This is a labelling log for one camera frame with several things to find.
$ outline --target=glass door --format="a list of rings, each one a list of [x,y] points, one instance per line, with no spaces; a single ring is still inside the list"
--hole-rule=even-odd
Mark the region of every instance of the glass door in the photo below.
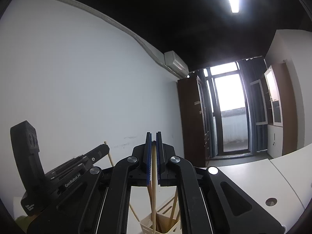
[[[248,152],[246,95],[236,62],[204,69],[213,113],[215,155]]]
[[[245,98],[239,74],[214,79],[219,100],[223,152],[248,149],[248,125]]]

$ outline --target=black ceiling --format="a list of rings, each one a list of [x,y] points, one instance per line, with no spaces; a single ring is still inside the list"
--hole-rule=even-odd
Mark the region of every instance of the black ceiling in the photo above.
[[[298,29],[298,0],[77,0],[112,17],[189,69],[265,55],[276,29]]]

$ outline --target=wooden chopstick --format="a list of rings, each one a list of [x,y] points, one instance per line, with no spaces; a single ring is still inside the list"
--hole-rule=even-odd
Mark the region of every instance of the wooden chopstick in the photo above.
[[[151,210],[152,210],[152,185],[151,184],[147,186],[147,191],[149,192],[149,201],[151,203]],[[162,233],[160,222],[159,222],[159,217],[157,213],[156,213],[156,231]]]
[[[168,231],[171,229],[171,224],[172,224],[172,219],[174,217],[174,211],[177,205],[177,188],[176,188],[176,192],[174,194],[174,204],[172,205],[172,209],[171,209],[171,214],[170,214],[170,219],[169,219],[169,224],[168,224]]]
[[[114,164],[114,162],[113,162],[113,159],[112,159],[112,156],[111,156],[110,153],[108,153],[108,158],[110,159],[110,164],[111,164],[112,166],[115,166],[115,164]],[[132,207],[132,205],[131,205],[130,203],[129,203],[129,207],[130,207],[132,213],[135,215],[135,218],[138,220],[138,222],[140,222],[140,219],[138,218],[138,215],[135,213],[135,210],[133,209],[133,207]]]
[[[152,143],[152,222],[153,222],[153,234],[155,234],[155,232],[156,232],[156,186],[157,186],[156,144]]]
[[[179,219],[180,219],[180,209],[177,213],[177,218],[174,220],[174,224],[170,227],[170,229],[179,221]]]

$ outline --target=glass cabinet door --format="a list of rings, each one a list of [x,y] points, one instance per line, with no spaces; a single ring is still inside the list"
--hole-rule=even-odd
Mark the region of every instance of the glass cabinet door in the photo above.
[[[266,76],[266,82],[268,84],[269,93],[271,97],[273,125],[282,127],[283,122],[280,108],[280,96],[272,67],[269,67],[268,70],[264,73],[264,75]]]

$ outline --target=air conditioner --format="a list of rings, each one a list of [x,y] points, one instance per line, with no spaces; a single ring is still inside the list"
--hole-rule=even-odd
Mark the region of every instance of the air conditioner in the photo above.
[[[169,51],[165,53],[165,63],[172,71],[174,71],[179,76],[187,77],[188,66],[182,61],[182,59],[174,52]]]

